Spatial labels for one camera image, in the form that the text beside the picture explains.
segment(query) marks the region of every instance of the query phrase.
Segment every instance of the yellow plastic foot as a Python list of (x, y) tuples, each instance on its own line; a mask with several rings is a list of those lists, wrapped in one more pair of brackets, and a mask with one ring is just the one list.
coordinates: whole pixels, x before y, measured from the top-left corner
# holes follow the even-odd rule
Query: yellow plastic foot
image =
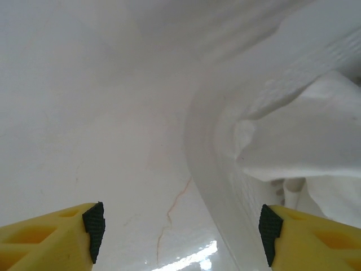
[(102, 203), (0, 228), (0, 271), (89, 271), (105, 231)]
[(273, 271), (361, 271), (361, 229), (264, 205), (259, 232)]

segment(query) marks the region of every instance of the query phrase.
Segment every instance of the black textured grip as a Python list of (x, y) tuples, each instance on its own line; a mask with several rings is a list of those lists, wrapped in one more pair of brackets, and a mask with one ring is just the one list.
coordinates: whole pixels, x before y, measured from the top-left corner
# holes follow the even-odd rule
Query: black textured grip
[(261, 217), (259, 218), (259, 233), (265, 249), (267, 262), (272, 266), (276, 255), (275, 240), (281, 235), (283, 219), (279, 217), (270, 207), (263, 205)]
[(90, 256), (93, 264), (99, 254), (105, 232), (104, 207), (102, 202), (98, 202), (85, 213), (83, 213), (85, 231), (90, 235)]

